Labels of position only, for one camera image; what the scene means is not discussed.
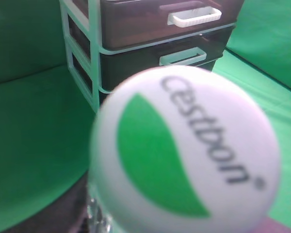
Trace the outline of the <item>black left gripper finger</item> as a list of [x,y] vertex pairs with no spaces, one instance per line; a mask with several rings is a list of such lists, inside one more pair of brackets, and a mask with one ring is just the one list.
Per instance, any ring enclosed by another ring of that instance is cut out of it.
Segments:
[[88,233],[87,174],[53,203],[5,230],[6,233]]

